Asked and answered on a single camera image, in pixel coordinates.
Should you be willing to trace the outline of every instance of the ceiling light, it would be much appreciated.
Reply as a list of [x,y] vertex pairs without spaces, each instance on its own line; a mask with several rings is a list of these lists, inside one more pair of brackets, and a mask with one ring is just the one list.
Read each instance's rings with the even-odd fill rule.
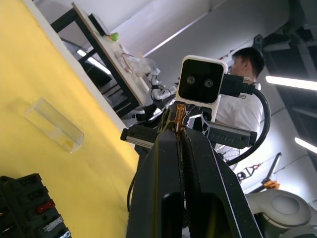
[[306,149],[311,150],[317,154],[317,147],[315,147],[315,146],[313,146],[313,145],[311,145],[311,144],[309,144],[309,143],[307,143],[307,142],[305,142],[297,137],[295,137],[295,141],[297,144],[299,144],[299,145],[305,147]]
[[304,88],[304,89],[317,91],[317,82],[292,79],[292,78],[273,77],[273,76],[267,76],[265,78],[268,83],[274,83],[279,85],[285,85],[290,87]]
[[[86,53],[83,52],[82,50],[78,50],[77,51],[77,54],[79,54],[80,56],[85,56]],[[106,67],[104,67],[101,63],[99,63],[97,60],[95,60],[94,58],[92,57],[89,57],[87,59],[88,62],[90,62],[91,64],[93,64],[94,66],[96,66],[97,68],[101,69],[103,72],[105,72],[106,74],[111,74],[110,70],[107,69]]]

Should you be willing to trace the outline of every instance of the camera lens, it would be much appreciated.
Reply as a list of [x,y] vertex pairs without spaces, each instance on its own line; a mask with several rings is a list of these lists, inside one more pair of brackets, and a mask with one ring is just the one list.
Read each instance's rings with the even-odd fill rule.
[[207,80],[205,81],[205,86],[206,86],[207,88],[211,88],[211,87],[213,86],[213,81],[212,81],[211,79],[207,79]]
[[195,79],[195,77],[193,77],[193,76],[189,76],[189,77],[187,78],[187,82],[188,82],[189,84],[194,84],[194,83],[196,82],[196,79]]

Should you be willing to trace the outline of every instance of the yellow table surface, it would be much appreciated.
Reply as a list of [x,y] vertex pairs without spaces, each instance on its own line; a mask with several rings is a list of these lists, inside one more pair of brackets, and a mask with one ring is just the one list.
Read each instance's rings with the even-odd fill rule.
[[[73,154],[30,124],[44,97],[85,134]],[[74,238],[124,237],[138,155],[21,0],[0,0],[0,176],[39,173]]]

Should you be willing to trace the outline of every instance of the cable connector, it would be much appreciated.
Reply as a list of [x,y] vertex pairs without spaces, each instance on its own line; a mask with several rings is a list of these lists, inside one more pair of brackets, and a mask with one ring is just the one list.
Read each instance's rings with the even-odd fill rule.
[[236,76],[231,74],[224,74],[220,94],[229,95],[232,97],[241,97],[241,93],[253,94],[255,85],[249,84],[251,79],[242,76]]

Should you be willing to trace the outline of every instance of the clear plastic block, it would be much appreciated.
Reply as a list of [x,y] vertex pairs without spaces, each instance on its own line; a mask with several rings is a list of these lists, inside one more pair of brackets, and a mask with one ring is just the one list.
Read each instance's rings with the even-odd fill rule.
[[43,98],[31,106],[24,117],[70,153],[84,142],[84,133]]

